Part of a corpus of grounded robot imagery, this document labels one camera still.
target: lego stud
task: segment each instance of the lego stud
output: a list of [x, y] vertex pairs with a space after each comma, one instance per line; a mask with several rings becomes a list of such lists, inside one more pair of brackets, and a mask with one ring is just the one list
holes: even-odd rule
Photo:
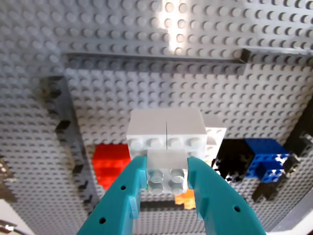
[[202, 141], [200, 138], [192, 138], [190, 140], [190, 145], [193, 147], [193, 148], [201, 148], [202, 147]]
[[156, 184], [156, 183], [149, 181], [148, 186], [149, 186], [151, 193], [154, 195], [160, 195], [164, 192], [163, 185], [160, 183]]
[[150, 181], [152, 183], [161, 183], [163, 181], [163, 173], [160, 170], [153, 170], [149, 172]]
[[173, 184], [172, 185], [172, 194], [174, 195], [180, 195], [184, 192], [184, 189], [182, 187], [182, 183]]
[[182, 183], [185, 178], [185, 174], [182, 169], [172, 169], [171, 176], [174, 183]]
[[154, 138], [150, 141], [150, 147], [152, 148], [162, 148], [163, 147], [163, 141], [162, 139], [159, 138]]
[[177, 148], [177, 149], [179, 149], [179, 148], [182, 148], [182, 147], [183, 147], [183, 144], [182, 144], [182, 141], [181, 141], [180, 138], [173, 138], [173, 139], [170, 140], [170, 146], [171, 146], [172, 148]]
[[142, 141], [140, 139], [132, 139], [130, 147], [134, 150], [140, 150], [143, 147]]

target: lego brick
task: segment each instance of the lego brick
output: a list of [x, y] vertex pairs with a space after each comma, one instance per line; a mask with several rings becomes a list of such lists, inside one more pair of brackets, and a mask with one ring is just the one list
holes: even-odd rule
[[207, 134], [199, 109], [165, 110], [167, 149], [184, 149], [189, 156], [203, 159]]
[[92, 174], [79, 125], [70, 96], [67, 80], [63, 76], [48, 77], [44, 80], [43, 92], [48, 112], [52, 118], [58, 119], [59, 124], [55, 133], [62, 146], [69, 147], [69, 154], [74, 164], [72, 176], [77, 185], [78, 195], [88, 213], [99, 202], [97, 191], [92, 181]]
[[284, 173], [280, 162], [261, 162], [257, 166], [255, 173], [261, 183], [277, 182]]
[[196, 208], [194, 191], [187, 189], [187, 192], [181, 195], [175, 195], [175, 204], [184, 205], [184, 209], [190, 210]]
[[243, 49], [240, 60], [245, 63], [268, 64], [268, 65], [290, 65], [290, 66], [312, 66], [313, 55], [280, 53], [277, 51], [257, 51]]
[[131, 158], [149, 149], [185, 149], [203, 159], [207, 134], [198, 109], [173, 108], [134, 110], [126, 138]]
[[107, 190], [130, 162], [126, 144], [99, 144], [92, 165], [99, 185]]
[[149, 149], [148, 190], [154, 195], [182, 194], [187, 190], [188, 155], [183, 149]]
[[267, 201], [272, 201], [277, 196], [278, 191], [272, 184], [260, 183], [252, 194], [252, 200], [258, 203], [262, 197]]
[[160, 110], [133, 110], [126, 133], [131, 159], [148, 149], [166, 149], [166, 120]]
[[72, 69], [165, 72], [188, 74], [243, 75], [245, 63], [237, 60], [192, 59], [182, 57], [143, 57], [110, 54], [70, 53]]
[[224, 179], [240, 182], [246, 176], [253, 156], [254, 153], [243, 139], [224, 139], [215, 165]]
[[289, 154], [289, 152], [274, 139], [254, 138], [245, 139], [245, 141], [256, 155]]
[[205, 161], [212, 162], [216, 158], [227, 128], [217, 115], [202, 114], [207, 133]]
[[291, 176], [295, 173], [299, 165], [300, 165], [300, 161], [298, 160], [298, 158], [294, 154], [291, 154], [287, 158], [287, 160], [284, 162], [283, 167], [284, 167], [285, 173], [288, 176]]

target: gray lego baseplate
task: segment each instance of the gray lego baseplate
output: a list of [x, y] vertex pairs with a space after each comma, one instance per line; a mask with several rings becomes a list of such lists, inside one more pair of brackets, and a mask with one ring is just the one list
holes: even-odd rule
[[[227, 138], [284, 143], [313, 93], [309, 66], [248, 64], [240, 76], [92, 70], [68, 68], [64, 54], [238, 60], [243, 48], [275, 48], [307, 55], [312, 9], [306, 0], [2, 0], [0, 154], [16, 178], [5, 182], [17, 199], [11, 205], [36, 234], [75, 234], [87, 218], [73, 158], [42, 97], [49, 76], [67, 80], [90, 165], [95, 144], [125, 143], [132, 109], [198, 107], [223, 120]], [[257, 180], [233, 187], [270, 231], [312, 188], [312, 163], [302, 158], [271, 202], [252, 201]], [[94, 173], [93, 181], [101, 197]], [[173, 199], [142, 192], [142, 201]], [[133, 233], [203, 231], [194, 210], [161, 208], [143, 211]]]

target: blue lego brick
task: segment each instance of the blue lego brick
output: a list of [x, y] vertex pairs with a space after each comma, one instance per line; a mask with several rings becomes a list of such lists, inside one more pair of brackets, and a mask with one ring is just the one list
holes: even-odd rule
[[255, 155], [254, 159], [252, 160], [247, 173], [246, 178], [258, 178], [256, 174], [256, 168], [259, 166], [260, 163], [263, 162], [278, 162], [280, 166], [283, 165], [283, 162], [288, 158], [288, 154], [268, 154], [262, 155], [257, 154]]
[[255, 173], [261, 183], [277, 182], [284, 173], [284, 167], [280, 162], [262, 162], [259, 163]]
[[255, 155], [272, 155], [282, 154], [289, 155], [289, 152], [274, 139], [245, 139], [248, 146]]

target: dark gray lego brick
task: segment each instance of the dark gray lego brick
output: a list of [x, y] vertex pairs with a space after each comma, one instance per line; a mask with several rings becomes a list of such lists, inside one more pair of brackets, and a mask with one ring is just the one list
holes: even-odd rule
[[164, 72], [187, 74], [242, 75], [246, 65], [236, 60], [143, 57], [72, 53], [67, 55], [72, 69], [125, 72]]
[[240, 60], [245, 63], [265, 65], [312, 66], [313, 54], [279, 53], [244, 49]]
[[99, 203], [96, 187], [92, 178], [88, 158], [79, 130], [73, 101], [63, 76], [54, 76], [42, 80], [45, 102], [50, 116], [59, 121], [55, 133], [62, 146], [68, 146], [73, 158], [73, 181], [77, 185], [78, 195], [88, 213]]

